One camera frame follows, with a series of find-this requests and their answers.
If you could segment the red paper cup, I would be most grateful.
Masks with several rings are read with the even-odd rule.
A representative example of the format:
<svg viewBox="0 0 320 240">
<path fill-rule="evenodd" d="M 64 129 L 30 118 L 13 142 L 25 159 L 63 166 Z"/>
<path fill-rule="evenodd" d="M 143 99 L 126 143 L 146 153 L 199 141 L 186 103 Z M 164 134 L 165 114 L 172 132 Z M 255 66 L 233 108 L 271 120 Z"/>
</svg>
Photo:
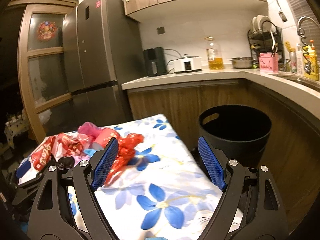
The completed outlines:
<svg viewBox="0 0 320 240">
<path fill-rule="evenodd" d="M 92 148 L 98 151 L 103 150 L 112 138 L 119 139 L 120 134 L 112 128 L 104 128 L 92 142 Z"/>
</svg>

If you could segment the red plastic bag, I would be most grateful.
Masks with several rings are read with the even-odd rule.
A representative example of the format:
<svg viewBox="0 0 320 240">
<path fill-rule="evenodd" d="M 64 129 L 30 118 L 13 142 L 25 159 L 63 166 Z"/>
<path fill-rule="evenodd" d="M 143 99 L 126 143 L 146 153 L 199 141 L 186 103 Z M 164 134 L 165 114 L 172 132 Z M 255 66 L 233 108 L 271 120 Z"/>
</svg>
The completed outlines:
<svg viewBox="0 0 320 240">
<path fill-rule="evenodd" d="M 105 179 L 104 186 L 106 186 L 111 181 L 112 177 L 135 156 L 135 147 L 144 142 L 144 136 L 137 133 L 129 133 L 126 137 L 121 137 L 119 133 L 115 132 L 112 137 L 116 138 L 118 141 L 118 153 L 110 172 Z"/>
</svg>

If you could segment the pink plastic bag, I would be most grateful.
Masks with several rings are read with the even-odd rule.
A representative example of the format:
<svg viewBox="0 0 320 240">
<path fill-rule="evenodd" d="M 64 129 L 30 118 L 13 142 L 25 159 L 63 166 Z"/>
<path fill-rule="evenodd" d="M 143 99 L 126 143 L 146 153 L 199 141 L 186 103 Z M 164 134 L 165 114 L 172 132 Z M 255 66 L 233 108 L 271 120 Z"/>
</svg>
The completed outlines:
<svg viewBox="0 0 320 240">
<path fill-rule="evenodd" d="M 85 122 L 79 126 L 78 133 L 87 135 L 92 140 L 95 140 L 100 135 L 102 130 L 103 129 L 101 127 L 98 127 L 91 122 Z"/>
</svg>

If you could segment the red white wrapper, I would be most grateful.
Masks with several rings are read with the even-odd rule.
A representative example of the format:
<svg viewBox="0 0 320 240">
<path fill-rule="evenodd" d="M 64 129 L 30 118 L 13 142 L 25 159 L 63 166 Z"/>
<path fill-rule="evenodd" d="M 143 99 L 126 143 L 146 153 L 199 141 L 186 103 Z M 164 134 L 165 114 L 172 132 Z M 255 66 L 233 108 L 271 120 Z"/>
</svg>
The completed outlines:
<svg viewBox="0 0 320 240">
<path fill-rule="evenodd" d="M 90 138 L 85 134 L 73 133 L 68 135 L 59 133 L 58 135 L 47 137 L 32 152 L 29 161 L 36 171 L 41 171 L 52 157 L 58 161 L 62 157 L 83 156 L 84 150 L 89 147 L 90 143 Z"/>
</svg>

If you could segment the wooden lower cabinet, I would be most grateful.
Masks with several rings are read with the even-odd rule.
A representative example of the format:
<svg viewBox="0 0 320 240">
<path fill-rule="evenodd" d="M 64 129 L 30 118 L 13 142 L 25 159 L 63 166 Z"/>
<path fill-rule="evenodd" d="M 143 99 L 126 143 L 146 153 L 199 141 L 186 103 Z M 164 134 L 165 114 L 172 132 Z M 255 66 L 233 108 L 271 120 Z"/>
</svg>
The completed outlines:
<svg viewBox="0 0 320 240">
<path fill-rule="evenodd" d="M 200 81 L 127 92 L 135 119 L 164 114 L 187 148 L 206 130 L 213 146 L 242 165 L 266 165 L 289 230 L 319 195 L 319 119 L 292 100 L 246 79 Z"/>
</svg>

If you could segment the wooden glass door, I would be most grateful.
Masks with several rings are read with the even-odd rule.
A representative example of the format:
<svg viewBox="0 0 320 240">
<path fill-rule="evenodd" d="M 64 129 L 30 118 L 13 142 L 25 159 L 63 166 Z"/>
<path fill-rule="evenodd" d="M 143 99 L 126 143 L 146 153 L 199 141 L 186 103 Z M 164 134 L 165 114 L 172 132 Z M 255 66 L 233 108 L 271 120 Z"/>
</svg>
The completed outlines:
<svg viewBox="0 0 320 240">
<path fill-rule="evenodd" d="M 18 79 L 35 140 L 74 129 L 72 95 L 64 64 L 62 28 L 72 0 L 22 0 L 26 6 L 18 38 Z"/>
</svg>

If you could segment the cooking oil bottle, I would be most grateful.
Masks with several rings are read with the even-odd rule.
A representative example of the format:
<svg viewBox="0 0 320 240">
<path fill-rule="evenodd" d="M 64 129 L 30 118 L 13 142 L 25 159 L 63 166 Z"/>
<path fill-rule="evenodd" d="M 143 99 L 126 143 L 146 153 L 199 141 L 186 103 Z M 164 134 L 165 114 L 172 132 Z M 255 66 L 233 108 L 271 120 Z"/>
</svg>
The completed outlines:
<svg viewBox="0 0 320 240">
<path fill-rule="evenodd" d="M 206 53 L 207 53 L 209 69 L 210 70 L 224 69 L 220 45 L 215 41 L 213 36 L 208 36 L 205 38 L 205 40 L 207 42 Z"/>
</svg>

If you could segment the steel bowl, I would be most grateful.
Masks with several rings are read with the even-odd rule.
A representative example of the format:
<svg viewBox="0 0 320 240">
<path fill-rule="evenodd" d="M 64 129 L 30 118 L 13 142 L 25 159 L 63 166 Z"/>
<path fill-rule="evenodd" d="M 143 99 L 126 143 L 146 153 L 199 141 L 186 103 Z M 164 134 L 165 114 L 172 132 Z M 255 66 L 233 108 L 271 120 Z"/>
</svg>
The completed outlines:
<svg viewBox="0 0 320 240">
<path fill-rule="evenodd" d="M 233 68 L 235 69 L 250 69 L 253 67 L 252 57 L 233 57 L 231 59 Z"/>
</svg>

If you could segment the black air fryer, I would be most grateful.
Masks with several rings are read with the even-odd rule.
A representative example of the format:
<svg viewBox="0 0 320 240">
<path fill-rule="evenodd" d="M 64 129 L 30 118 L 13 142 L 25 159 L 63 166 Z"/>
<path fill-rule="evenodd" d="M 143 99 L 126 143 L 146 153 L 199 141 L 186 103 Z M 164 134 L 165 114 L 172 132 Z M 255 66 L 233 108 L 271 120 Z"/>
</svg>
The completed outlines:
<svg viewBox="0 0 320 240">
<path fill-rule="evenodd" d="M 146 71 L 149 77 L 167 74 L 164 48 L 155 47 L 143 51 Z"/>
</svg>

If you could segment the grey refrigerator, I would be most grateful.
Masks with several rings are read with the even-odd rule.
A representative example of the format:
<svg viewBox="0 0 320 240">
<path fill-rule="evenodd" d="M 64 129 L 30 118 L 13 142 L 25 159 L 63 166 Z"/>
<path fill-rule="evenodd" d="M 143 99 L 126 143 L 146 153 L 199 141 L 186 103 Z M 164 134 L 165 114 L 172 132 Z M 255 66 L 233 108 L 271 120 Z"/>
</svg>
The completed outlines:
<svg viewBox="0 0 320 240">
<path fill-rule="evenodd" d="M 138 22 L 122 0 L 83 0 L 62 28 L 64 67 L 79 124 L 133 119 L 122 85 L 146 76 Z"/>
</svg>

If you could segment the steel sink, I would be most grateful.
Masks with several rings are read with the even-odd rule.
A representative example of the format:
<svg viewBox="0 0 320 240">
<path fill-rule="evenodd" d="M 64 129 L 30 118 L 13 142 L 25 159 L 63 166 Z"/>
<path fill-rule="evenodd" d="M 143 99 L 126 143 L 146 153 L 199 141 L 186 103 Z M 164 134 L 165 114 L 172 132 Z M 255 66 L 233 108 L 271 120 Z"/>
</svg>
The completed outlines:
<svg viewBox="0 0 320 240">
<path fill-rule="evenodd" d="M 289 80 L 300 85 L 304 85 L 305 87 L 311 88 L 317 92 L 320 92 L 320 84 L 319 81 L 311 80 L 306 77 L 293 75 L 293 74 L 275 74 L 277 77 L 281 77 L 282 79 Z"/>
</svg>

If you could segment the green beer can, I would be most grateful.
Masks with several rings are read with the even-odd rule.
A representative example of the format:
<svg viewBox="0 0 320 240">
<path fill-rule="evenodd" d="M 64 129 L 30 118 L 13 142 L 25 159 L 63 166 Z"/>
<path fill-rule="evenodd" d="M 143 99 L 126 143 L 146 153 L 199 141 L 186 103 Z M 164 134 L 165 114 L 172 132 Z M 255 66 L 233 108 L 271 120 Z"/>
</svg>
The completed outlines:
<svg viewBox="0 0 320 240">
<path fill-rule="evenodd" d="M 297 58 L 296 58 L 296 52 L 291 51 L 289 53 L 290 56 L 290 67 L 291 67 L 291 73 L 297 74 Z"/>
</svg>

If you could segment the white bottle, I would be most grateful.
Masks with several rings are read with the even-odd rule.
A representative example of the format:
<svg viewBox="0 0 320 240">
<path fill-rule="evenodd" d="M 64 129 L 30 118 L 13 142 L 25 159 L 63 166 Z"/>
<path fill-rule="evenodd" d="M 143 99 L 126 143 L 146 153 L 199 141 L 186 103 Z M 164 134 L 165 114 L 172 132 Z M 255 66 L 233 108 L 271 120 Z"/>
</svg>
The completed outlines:
<svg viewBox="0 0 320 240">
<path fill-rule="evenodd" d="M 296 58 L 297 58 L 297 74 L 299 76 L 304 75 L 304 60 L 303 51 L 300 43 L 296 43 Z"/>
</svg>

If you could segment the yellow detergent bottle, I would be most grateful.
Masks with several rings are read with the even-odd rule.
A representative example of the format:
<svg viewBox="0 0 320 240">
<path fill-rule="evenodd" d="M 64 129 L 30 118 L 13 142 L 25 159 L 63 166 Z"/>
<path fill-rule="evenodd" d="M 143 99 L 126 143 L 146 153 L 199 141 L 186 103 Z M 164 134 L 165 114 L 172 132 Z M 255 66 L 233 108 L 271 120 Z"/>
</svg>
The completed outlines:
<svg viewBox="0 0 320 240">
<path fill-rule="evenodd" d="M 314 41 L 310 40 L 310 45 L 303 47 L 304 56 L 304 76 L 319 81 L 319 66 Z"/>
</svg>

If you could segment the hanging spatula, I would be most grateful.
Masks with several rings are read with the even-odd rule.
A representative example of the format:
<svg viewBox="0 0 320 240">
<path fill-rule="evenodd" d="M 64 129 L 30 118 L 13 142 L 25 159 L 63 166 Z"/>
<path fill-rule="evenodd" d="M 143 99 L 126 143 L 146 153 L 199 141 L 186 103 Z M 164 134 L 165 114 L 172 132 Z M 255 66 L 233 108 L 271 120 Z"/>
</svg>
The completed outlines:
<svg viewBox="0 0 320 240">
<path fill-rule="evenodd" d="M 285 16 L 285 14 L 283 13 L 283 11 L 282 11 L 282 9 L 281 9 L 281 6 L 280 6 L 280 4 L 279 4 L 279 2 L 278 2 L 278 0 L 276 0 L 276 3 L 277 3 L 277 5 L 278 5 L 278 7 L 279 7 L 279 16 L 280 16 L 281 20 L 282 20 L 283 22 L 287 22 L 287 18 L 286 18 L 286 16 Z"/>
</svg>

